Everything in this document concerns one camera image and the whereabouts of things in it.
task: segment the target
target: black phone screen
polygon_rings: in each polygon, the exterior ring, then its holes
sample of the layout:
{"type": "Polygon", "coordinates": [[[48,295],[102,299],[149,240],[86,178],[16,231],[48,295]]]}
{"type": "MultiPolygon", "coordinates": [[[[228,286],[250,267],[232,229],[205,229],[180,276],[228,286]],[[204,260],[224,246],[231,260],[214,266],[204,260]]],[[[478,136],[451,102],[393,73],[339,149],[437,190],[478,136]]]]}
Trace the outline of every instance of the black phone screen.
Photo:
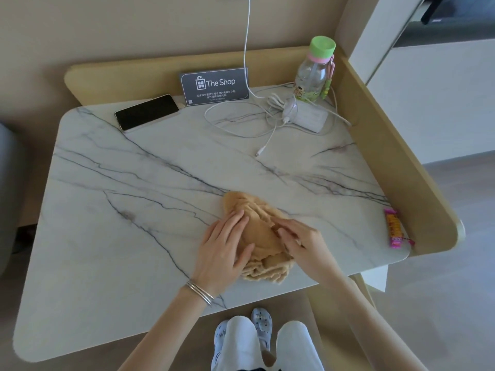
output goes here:
{"type": "Polygon", "coordinates": [[[164,95],[115,112],[115,117],[121,129],[127,131],[178,111],[172,96],[164,95]]]}

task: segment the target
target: folded fabric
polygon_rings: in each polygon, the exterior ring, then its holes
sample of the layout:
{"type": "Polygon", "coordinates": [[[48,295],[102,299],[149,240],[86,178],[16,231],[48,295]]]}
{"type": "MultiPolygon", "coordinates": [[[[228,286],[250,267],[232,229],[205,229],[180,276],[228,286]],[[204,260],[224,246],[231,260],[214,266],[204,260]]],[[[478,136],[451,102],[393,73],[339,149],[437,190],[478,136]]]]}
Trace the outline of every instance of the folded fabric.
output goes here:
{"type": "Polygon", "coordinates": [[[223,207],[226,214],[244,210],[250,217],[239,242],[239,252],[251,243],[254,243],[255,247],[242,276],[246,280],[282,282],[294,265],[294,260],[285,251],[271,217],[287,217],[264,200],[239,191],[226,193],[223,197],[223,207]]]}

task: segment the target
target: bangle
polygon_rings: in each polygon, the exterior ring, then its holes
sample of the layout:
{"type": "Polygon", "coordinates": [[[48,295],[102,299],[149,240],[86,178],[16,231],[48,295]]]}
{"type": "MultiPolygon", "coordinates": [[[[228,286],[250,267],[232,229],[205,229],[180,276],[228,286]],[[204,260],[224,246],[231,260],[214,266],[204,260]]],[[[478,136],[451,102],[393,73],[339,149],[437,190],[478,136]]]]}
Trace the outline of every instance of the bangle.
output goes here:
{"type": "Polygon", "coordinates": [[[215,297],[213,297],[211,294],[207,293],[206,290],[202,289],[201,287],[197,286],[194,281],[188,280],[186,282],[186,285],[191,288],[192,291],[197,293],[209,306],[211,306],[212,302],[214,301],[215,297]]]}

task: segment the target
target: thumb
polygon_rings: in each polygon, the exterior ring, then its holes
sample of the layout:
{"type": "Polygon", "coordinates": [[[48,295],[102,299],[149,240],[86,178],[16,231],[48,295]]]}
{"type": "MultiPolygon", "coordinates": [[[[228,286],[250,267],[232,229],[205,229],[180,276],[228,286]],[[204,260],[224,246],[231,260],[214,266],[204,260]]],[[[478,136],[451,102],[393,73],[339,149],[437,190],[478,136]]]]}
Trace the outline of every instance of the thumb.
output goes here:
{"type": "Polygon", "coordinates": [[[234,269],[238,269],[239,273],[249,262],[249,258],[251,257],[252,250],[254,250],[254,243],[250,243],[249,245],[247,245],[244,248],[242,254],[239,255],[237,262],[234,263],[234,269]]]}
{"type": "Polygon", "coordinates": [[[290,255],[295,256],[295,254],[299,253],[301,246],[287,230],[280,228],[278,229],[278,234],[280,235],[282,242],[286,245],[290,255]]]}

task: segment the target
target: transparent bottle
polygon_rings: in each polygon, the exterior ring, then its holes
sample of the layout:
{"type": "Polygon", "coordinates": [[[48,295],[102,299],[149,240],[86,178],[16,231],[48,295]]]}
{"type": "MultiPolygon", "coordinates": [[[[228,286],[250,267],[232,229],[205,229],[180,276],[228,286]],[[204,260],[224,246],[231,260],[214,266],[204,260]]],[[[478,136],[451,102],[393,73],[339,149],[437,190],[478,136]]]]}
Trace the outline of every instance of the transparent bottle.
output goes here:
{"type": "Polygon", "coordinates": [[[330,37],[313,37],[306,60],[294,81],[294,95],[302,101],[316,101],[329,74],[328,62],[336,44],[330,37]]]}

